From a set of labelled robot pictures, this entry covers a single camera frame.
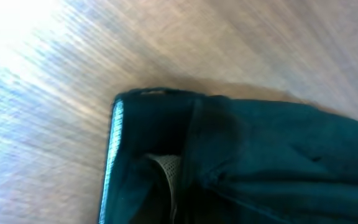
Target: clothing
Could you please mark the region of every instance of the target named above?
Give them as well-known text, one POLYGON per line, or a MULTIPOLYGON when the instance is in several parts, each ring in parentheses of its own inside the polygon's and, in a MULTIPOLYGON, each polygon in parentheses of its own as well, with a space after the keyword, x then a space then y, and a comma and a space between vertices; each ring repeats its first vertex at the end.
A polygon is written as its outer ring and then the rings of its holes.
MULTIPOLYGON (((358 223, 358 121, 163 88, 120 94, 115 105, 120 138, 109 144, 117 153, 100 223, 133 223, 164 183, 146 154, 181 157, 175 223, 358 223)), ((154 223, 169 222, 162 210, 154 223)))

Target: dark teal fabric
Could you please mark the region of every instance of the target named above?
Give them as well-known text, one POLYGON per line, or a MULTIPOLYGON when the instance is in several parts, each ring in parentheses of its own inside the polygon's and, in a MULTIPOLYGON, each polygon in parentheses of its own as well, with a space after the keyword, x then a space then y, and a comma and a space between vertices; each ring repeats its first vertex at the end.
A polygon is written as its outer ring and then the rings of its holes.
POLYGON ((358 223, 358 122, 312 106, 134 90, 105 223, 130 223, 155 185, 146 153, 181 155, 175 223, 358 223))

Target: wooden floor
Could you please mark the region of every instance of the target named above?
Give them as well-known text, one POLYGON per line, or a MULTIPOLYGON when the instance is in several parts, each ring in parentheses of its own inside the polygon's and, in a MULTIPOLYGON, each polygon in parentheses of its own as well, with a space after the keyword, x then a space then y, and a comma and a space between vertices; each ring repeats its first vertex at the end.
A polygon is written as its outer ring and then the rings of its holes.
POLYGON ((358 119, 358 1, 0 0, 0 223, 94 223, 112 99, 161 85, 358 119))

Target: dark green cloth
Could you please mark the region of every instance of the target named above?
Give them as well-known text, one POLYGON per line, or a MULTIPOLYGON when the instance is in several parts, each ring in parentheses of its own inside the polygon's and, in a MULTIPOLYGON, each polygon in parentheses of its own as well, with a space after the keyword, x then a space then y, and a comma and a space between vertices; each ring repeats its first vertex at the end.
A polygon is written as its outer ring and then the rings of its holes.
POLYGON ((181 155, 175 223, 358 223, 358 121, 298 103, 153 90, 163 93, 116 98, 121 140, 100 221, 131 222, 158 182, 144 162, 152 153, 181 155))

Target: wooden surface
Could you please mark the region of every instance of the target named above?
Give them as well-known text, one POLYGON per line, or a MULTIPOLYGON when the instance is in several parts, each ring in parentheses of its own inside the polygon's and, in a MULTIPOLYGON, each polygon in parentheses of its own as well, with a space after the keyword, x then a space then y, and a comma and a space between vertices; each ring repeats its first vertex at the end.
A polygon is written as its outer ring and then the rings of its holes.
POLYGON ((358 119, 358 1, 0 0, 0 223, 94 223, 112 99, 156 85, 358 119))

